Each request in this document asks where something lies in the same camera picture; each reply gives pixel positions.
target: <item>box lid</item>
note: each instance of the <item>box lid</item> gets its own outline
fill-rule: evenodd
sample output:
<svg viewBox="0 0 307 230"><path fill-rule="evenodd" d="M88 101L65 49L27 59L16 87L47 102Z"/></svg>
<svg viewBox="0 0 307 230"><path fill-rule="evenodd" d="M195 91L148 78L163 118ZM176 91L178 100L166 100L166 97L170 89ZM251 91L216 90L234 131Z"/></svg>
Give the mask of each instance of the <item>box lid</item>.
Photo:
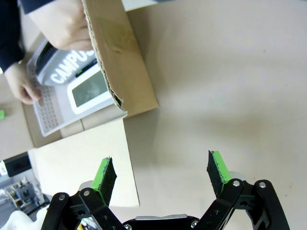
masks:
<svg viewBox="0 0 307 230"><path fill-rule="evenodd" d="M52 196L58 192L74 195L82 183L95 178L101 160L112 157L118 177L110 205L139 206L124 123L121 118L32 149L29 151L29 156L42 192Z"/></svg>
<svg viewBox="0 0 307 230"><path fill-rule="evenodd" d="M91 40L116 104L133 116L158 107L121 0L83 0Z"/></svg>

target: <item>dark sleeve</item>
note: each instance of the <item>dark sleeve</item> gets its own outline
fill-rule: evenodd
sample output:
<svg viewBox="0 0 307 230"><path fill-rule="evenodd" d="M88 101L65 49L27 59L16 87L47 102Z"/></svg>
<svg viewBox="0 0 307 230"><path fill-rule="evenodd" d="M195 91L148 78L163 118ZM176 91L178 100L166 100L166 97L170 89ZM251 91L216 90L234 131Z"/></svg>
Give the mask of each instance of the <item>dark sleeve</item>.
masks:
<svg viewBox="0 0 307 230"><path fill-rule="evenodd" d="M53 0L21 0L21 4L23 6L24 13L27 14L52 1Z"/></svg>
<svg viewBox="0 0 307 230"><path fill-rule="evenodd" d="M0 0L0 68L3 72L24 57L19 47L20 18L17 0Z"/></svg>

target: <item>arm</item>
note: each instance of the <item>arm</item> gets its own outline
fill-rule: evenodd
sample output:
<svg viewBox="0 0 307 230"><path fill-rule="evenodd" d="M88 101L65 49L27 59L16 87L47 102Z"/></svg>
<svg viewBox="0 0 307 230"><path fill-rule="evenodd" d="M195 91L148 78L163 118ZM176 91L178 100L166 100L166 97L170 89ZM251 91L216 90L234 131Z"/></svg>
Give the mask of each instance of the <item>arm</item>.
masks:
<svg viewBox="0 0 307 230"><path fill-rule="evenodd" d="M16 0L0 0L0 67L5 72L24 57L18 45L20 19Z"/></svg>
<svg viewBox="0 0 307 230"><path fill-rule="evenodd" d="M19 46L20 18L16 0L0 0L0 31L0 68L14 96L31 104L40 94L33 89L25 66L18 64L24 53Z"/></svg>

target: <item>screw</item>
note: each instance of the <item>screw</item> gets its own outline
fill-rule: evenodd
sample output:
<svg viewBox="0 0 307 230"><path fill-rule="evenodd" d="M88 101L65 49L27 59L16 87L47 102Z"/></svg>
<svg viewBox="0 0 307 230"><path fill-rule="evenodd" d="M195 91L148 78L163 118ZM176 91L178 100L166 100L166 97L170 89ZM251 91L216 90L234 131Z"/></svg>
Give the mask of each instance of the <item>screw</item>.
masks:
<svg viewBox="0 0 307 230"><path fill-rule="evenodd" d="M64 198L65 198L65 195L64 195L64 194L62 194L62 195L59 196L59 200L64 200Z"/></svg>
<svg viewBox="0 0 307 230"><path fill-rule="evenodd" d="M198 223L198 220L195 220L191 223L191 228L194 228Z"/></svg>
<svg viewBox="0 0 307 230"><path fill-rule="evenodd" d="M88 196L90 194L90 191L86 190L83 195Z"/></svg>
<svg viewBox="0 0 307 230"><path fill-rule="evenodd" d="M264 182L260 182L260 183L259 183L259 187L260 187L260 188L265 188L266 186L267 186L267 185L266 185Z"/></svg>
<svg viewBox="0 0 307 230"><path fill-rule="evenodd" d="M240 186L240 182L239 182L239 181L234 181L232 184L233 184L235 187Z"/></svg>
<svg viewBox="0 0 307 230"><path fill-rule="evenodd" d="M132 227L131 227L131 225L129 225L129 224L125 224L124 227L125 227L125 229L127 229L127 230L132 230Z"/></svg>

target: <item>person's hand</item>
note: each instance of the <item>person's hand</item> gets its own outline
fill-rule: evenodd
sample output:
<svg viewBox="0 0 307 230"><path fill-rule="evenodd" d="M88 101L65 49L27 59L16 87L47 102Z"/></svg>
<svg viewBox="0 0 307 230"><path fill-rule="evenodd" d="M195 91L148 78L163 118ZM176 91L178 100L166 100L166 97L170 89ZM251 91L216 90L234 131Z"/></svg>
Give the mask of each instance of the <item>person's hand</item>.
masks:
<svg viewBox="0 0 307 230"><path fill-rule="evenodd" d="M55 48L93 49L81 0L55 0L29 16Z"/></svg>
<svg viewBox="0 0 307 230"><path fill-rule="evenodd" d="M33 104L41 98L40 92L36 91L31 84L25 65L12 64L4 75L14 96L25 104Z"/></svg>

